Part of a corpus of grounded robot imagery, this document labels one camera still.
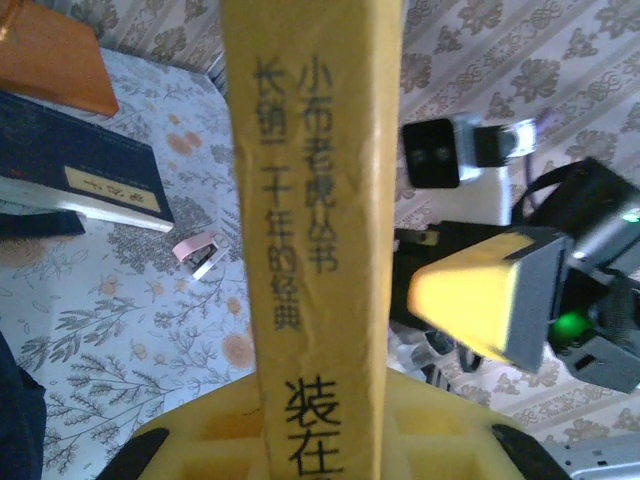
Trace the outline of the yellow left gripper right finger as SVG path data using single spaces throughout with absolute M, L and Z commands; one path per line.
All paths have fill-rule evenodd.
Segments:
M 384 477 L 400 480 L 567 479 L 514 421 L 389 368 Z

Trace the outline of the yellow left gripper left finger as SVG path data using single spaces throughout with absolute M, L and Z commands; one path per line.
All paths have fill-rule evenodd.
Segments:
M 257 378 L 245 376 L 140 427 L 101 479 L 263 479 Z

